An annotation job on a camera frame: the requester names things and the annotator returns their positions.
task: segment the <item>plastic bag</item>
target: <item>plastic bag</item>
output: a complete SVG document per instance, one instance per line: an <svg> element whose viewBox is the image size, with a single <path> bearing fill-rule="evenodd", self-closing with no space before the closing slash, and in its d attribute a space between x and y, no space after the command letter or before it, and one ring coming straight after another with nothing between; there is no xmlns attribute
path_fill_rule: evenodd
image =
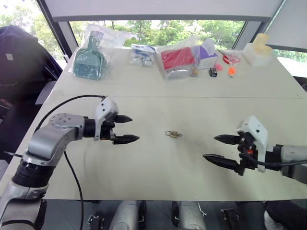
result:
<svg viewBox="0 0 307 230"><path fill-rule="evenodd" d="M223 62L228 64L227 75L230 78L239 77L250 71L249 65L242 64L244 60L241 50L218 50L223 55Z"/></svg>
<svg viewBox="0 0 307 230"><path fill-rule="evenodd" d="M209 69L215 66L218 56L211 39L206 39L203 44L192 47L192 51L197 69Z"/></svg>
<svg viewBox="0 0 307 230"><path fill-rule="evenodd" d="M88 25L69 71L77 77L92 80L110 79L114 53L124 45L127 34L99 25Z"/></svg>
<svg viewBox="0 0 307 230"><path fill-rule="evenodd" d="M167 81L185 79L197 75L197 55L194 47L198 45L197 36L189 37L172 46L159 46L157 66Z"/></svg>
<svg viewBox="0 0 307 230"><path fill-rule="evenodd" d="M154 64L155 48L153 46L131 44L128 57L130 64L148 67Z"/></svg>

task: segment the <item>tree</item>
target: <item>tree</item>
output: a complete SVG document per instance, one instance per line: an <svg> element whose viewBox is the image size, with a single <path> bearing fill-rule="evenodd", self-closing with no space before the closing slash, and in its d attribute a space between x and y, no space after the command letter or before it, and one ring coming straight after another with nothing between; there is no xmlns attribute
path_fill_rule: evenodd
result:
<svg viewBox="0 0 307 230"><path fill-rule="evenodd" d="M148 35L151 29L150 27L152 25L152 21L151 20L128 21L127 25L130 26L130 30L132 33L138 35L139 44L141 44L141 40Z"/></svg>
<svg viewBox="0 0 307 230"><path fill-rule="evenodd" d="M60 50L52 31L42 14L34 18L32 35L38 38L38 42L56 59L63 58L63 52Z"/></svg>
<svg viewBox="0 0 307 230"><path fill-rule="evenodd" d="M307 62L307 53L279 49L274 49L273 53L279 57L291 58L299 62Z"/></svg>
<svg viewBox="0 0 307 230"><path fill-rule="evenodd" d="M181 20L163 20L154 43L158 46L173 45L188 38L191 32L185 30L186 23Z"/></svg>
<svg viewBox="0 0 307 230"><path fill-rule="evenodd" d="M181 20L181 21L187 24L188 26L192 26L196 20Z"/></svg>
<svg viewBox="0 0 307 230"><path fill-rule="evenodd" d="M138 41L136 40L136 38L133 37L133 38L131 38L131 39L127 39L127 40L125 41L124 46L125 46L125 47L131 47L131 44L136 44L137 42L138 42Z"/></svg>
<svg viewBox="0 0 307 230"><path fill-rule="evenodd" d="M80 46L86 29L86 24L85 22L70 22L70 24L77 43Z"/></svg>
<svg viewBox="0 0 307 230"><path fill-rule="evenodd" d="M0 27L16 25L28 32L33 20L31 15L30 9L17 5L11 15L0 15Z"/></svg>
<svg viewBox="0 0 307 230"><path fill-rule="evenodd" d="M150 46L156 46L156 38L159 34L159 30L157 29L151 29L147 36L143 39L143 44L150 45Z"/></svg>
<svg viewBox="0 0 307 230"><path fill-rule="evenodd" d="M224 49L231 49L244 25L243 21L199 20L201 40L211 38Z"/></svg>
<svg viewBox="0 0 307 230"><path fill-rule="evenodd" d="M111 23L112 23L112 29L114 30L115 29L115 21L111 21Z"/></svg>
<svg viewBox="0 0 307 230"><path fill-rule="evenodd" d="M114 30L131 32L131 29L129 27L126 27L124 25L116 25L116 24L114 25Z"/></svg>

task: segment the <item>red object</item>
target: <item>red object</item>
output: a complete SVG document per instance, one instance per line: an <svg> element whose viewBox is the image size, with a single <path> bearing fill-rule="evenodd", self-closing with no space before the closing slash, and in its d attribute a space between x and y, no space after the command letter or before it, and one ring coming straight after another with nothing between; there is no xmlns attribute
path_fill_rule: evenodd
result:
<svg viewBox="0 0 307 230"><path fill-rule="evenodd" d="M226 63L226 64L229 64L229 59L226 55L223 55L223 61Z"/></svg>
<svg viewBox="0 0 307 230"><path fill-rule="evenodd" d="M164 69L176 66L195 64L195 59L189 47L179 50L167 50L161 52Z"/></svg>

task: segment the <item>black chair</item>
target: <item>black chair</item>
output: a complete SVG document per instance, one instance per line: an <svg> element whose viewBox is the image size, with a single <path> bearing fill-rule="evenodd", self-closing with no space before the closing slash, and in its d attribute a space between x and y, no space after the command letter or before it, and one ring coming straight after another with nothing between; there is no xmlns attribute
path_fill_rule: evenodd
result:
<svg viewBox="0 0 307 230"><path fill-rule="evenodd" d="M17 26L0 28L0 99L12 104L0 124L0 159L11 161L4 152L17 151L41 107L37 97L61 73L37 38Z"/></svg>

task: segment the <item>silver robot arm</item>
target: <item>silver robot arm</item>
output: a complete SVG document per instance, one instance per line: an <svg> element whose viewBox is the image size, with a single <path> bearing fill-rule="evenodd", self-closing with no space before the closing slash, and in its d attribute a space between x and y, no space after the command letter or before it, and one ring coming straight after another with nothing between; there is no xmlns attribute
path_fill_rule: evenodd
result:
<svg viewBox="0 0 307 230"><path fill-rule="evenodd" d="M109 139L113 144L136 141L137 136L118 137L113 133L115 122L128 121L132 119L118 115L117 105L108 97L96 108L95 119L66 113L52 116L33 134L28 151L5 188L0 199L0 229L40 229L47 207L42 198L67 145L83 137Z"/></svg>
<svg viewBox="0 0 307 230"><path fill-rule="evenodd" d="M268 145L268 130L254 116L242 121L236 129L239 136L218 135L214 139L230 145L238 145L240 163L224 156L205 154L208 161L234 170L243 176L245 169L257 168L281 171L283 176L307 184L307 146Z"/></svg>

